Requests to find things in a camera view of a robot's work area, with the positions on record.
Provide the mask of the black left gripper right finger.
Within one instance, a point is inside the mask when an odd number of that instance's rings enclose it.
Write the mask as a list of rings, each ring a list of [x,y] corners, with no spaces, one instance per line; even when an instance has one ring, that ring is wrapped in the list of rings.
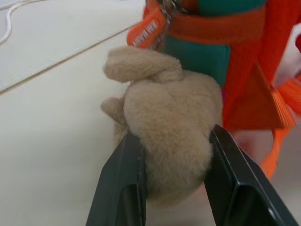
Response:
[[[235,143],[231,134],[215,125],[211,168],[204,181],[218,226],[296,226],[261,168]]]

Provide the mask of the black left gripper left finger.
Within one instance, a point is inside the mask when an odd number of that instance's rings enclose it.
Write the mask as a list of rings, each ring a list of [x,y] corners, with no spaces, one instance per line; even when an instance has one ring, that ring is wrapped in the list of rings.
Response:
[[[145,152],[127,132],[102,168],[86,225],[146,224]]]

